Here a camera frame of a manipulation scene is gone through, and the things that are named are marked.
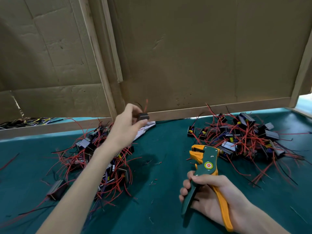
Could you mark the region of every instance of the person's right arm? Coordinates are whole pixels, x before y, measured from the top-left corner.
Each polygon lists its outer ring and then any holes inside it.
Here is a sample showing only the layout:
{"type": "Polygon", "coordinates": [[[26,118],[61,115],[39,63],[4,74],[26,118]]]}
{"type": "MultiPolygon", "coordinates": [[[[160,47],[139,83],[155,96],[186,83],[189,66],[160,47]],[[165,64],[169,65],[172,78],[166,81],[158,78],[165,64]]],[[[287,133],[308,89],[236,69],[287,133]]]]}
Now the person's right arm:
{"type": "Polygon", "coordinates": [[[191,208],[224,226],[219,201],[215,192],[209,187],[209,185],[217,186],[228,202],[234,231],[241,234],[289,234],[269,215],[253,205],[226,176],[207,174],[194,176],[194,172],[188,172],[188,179],[183,182],[179,195],[181,202],[183,202],[184,196],[188,194],[191,180],[202,185],[195,195],[191,208]]]}

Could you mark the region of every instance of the wooden strip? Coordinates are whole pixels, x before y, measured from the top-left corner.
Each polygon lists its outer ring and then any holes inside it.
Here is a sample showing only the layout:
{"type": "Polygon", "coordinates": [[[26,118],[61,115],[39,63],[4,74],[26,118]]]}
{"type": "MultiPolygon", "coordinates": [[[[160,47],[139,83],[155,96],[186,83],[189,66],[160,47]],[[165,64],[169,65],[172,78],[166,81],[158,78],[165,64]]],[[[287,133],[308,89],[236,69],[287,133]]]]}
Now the wooden strip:
{"type": "Polygon", "coordinates": [[[297,78],[294,83],[294,89],[291,94],[290,108],[294,108],[297,104],[302,83],[306,77],[312,77],[312,31],[310,33],[305,51],[303,52],[297,78]]]}
{"type": "Polygon", "coordinates": [[[299,110],[299,109],[297,109],[297,108],[287,108],[288,110],[291,110],[291,111],[293,111],[293,112],[295,112],[295,113],[298,113],[298,114],[300,114],[300,115],[302,115],[302,116],[305,116],[305,117],[307,117],[307,118],[309,118],[309,119],[312,119],[312,114],[310,114],[310,113],[307,113],[307,112],[305,112],[305,111],[302,111],[302,110],[299,110]]]}
{"type": "MultiPolygon", "coordinates": [[[[283,108],[289,105],[290,97],[288,98],[276,98],[268,99],[254,102],[243,102],[243,103],[232,103],[232,104],[221,104],[210,106],[212,111],[216,114],[219,113],[230,113],[234,112],[244,112],[244,111],[255,111],[271,108],[283,108]]],[[[150,121],[164,121],[164,120],[174,120],[180,118],[190,118],[201,116],[212,115],[208,107],[196,107],[196,108],[186,108],[186,109],[177,109],[169,111],[160,111],[160,112],[151,112],[149,113],[150,121]]]]}
{"type": "Polygon", "coordinates": [[[83,18],[85,20],[85,25],[87,27],[87,31],[88,31],[88,35],[90,38],[93,54],[94,54],[94,57],[96,59],[96,65],[97,65],[97,68],[99,70],[99,75],[100,75],[101,82],[103,85],[103,89],[104,89],[105,97],[107,100],[108,108],[110,110],[112,119],[115,120],[115,118],[117,117],[117,111],[116,111],[116,107],[115,107],[115,103],[114,103],[114,98],[113,98],[113,95],[112,95],[112,92],[110,89],[110,84],[109,84],[107,74],[105,71],[102,54],[101,54],[101,51],[99,48],[99,42],[98,42],[98,39],[96,36],[96,31],[94,28],[92,14],[91,14],[91,11],[89,8],[89,3],[88,3],[88,0],[79,0],[79,3],[80,3],[83,18]]]}
{"type": "Polygon", "coordinates": [[[118,53],[117,53],[115,36],[114,36],[112,21],[110,19],[110,10],[108,8],[107,0],[102,0],[102,7],[103,7],[103,11],[104,11],[104,16],[105,16],[105,22],[106,22],[108,37],[109,37],[110,43],[111,43],[111,49],[112,49],[112,53],[113,53],[113,59],[114,59],[115,69],[116,69],[116,74],[117,74],[117,81],[118,81],[118,83],[120,83],[120,82],[123,82],[123,78],[122,78],[122,72],[121,72],[119,57],[118,57],[118,53]]]}
{"type": "MultiPolygon", "coordinates": [[[[106,125],[109,122],[112,122],[111,117],[101,118],[102,125],[106,125]]],[[[85,121],[78,121],[81,127],[86,129],[93,129],[99,125],[99,120],[91,119],[85,121]]],[[[40,135],[40,134],[49,134],[49,133],[57,133],[64,131],[75,131],[81,130],[80,126],[76,122],[64,122],[57,124],[48,124],[41,126],[31,126],[31,127],[22,127],[22,128],[13,128],[7,130],[0,130],[0,139],[10,139],[21,136],[29,136],[29,135],[40,135]]]]}

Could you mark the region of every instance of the hand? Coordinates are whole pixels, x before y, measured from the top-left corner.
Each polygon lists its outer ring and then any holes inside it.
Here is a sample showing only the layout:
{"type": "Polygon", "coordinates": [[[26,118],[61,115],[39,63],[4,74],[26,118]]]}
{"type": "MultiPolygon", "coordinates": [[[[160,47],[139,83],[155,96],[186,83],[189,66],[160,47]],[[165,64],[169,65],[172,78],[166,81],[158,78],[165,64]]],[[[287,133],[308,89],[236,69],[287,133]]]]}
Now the hand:
{"type": "Polygon", "coordinates": [[[218,198],[216,193],[209,187],[209,185],[217,186],[228,202],[230,220],[234,230],[240,233],[243,232],[246,219],[253,208],[249,200],[226,176],[208,174],[194,176],[194,172],[189,171],[188,180],[183,181],[183,188],[181,188],[179,195],[180,201],[183,202],[184,196],[188,194],[188,189],[191,188],[191,180],[203,185],[196,193],[191,208],[224,226],[218,198]]]}
{"type": "Polygon", "coordinates": [[[117,152],[130,145],[137,135],[138,130],[147,123],[146,119],[137,122],[136,116],[139,113],[142,113],[139,107],[133,104],[127,104],[123,113],[116,117],[105,143],[115,145],[117,152]]]}

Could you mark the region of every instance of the wire stripper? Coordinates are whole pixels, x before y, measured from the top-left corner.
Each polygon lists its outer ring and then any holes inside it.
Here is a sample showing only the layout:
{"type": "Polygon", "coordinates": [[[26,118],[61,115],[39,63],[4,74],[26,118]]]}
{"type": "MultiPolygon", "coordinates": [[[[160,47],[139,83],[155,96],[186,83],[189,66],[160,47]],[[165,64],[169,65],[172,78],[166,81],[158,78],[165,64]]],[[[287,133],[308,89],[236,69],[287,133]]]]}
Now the wire stripper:
{"type": "MultiPolygon", "coordinates": [[[[199,165],[195,164],[196,171],[194,175],[200,176],[203,174],[210,174],[217,176],[218,169],[216,167],[216,160],[219,156],[219,151],[219,149],[207,145],[193,145],[192,150],[190,151],[190,156],[192,159],[196,160],[199,163],[199,165]]],[[[186,211],[189,209],[199,186],[200,185],[191,181],[191,188],[189,189],[187,196],[184,197],[184,201],[182,203],[182,217],[184,217],[186,211]]],[[[233,226],[230,220],[227,201],[225,200],[218,187],[210,187],[214,190],[218,197],[225,228],[228,232],[233,232],[233,226]]]]}

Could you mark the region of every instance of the person's right hand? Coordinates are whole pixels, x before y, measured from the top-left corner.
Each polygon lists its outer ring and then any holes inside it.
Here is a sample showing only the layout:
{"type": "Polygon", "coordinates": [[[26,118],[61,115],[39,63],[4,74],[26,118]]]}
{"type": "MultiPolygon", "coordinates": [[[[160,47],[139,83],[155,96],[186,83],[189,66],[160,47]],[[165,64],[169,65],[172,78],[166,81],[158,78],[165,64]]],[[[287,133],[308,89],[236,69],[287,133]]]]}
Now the person's right hand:
{"type": "Polygon", "coordinates": [[[218,198],[213,189],[209,187],[209,185],[217,186],[228,202],[230,220],[234,230],[240,233],[243,232],[248,214],[253,208],[249,200],[226,176],[208,174],[194,176],[194,172],[195,171],[189,171],[188,179],[183,181],[183,188],[181,188],[179,195],[180,201],[183,202],[184,196],[188,194],[188,189],[191,188],[191,180],[197,184],[203,185],[196,193],[191,208],[224,226],[218,198]]]}

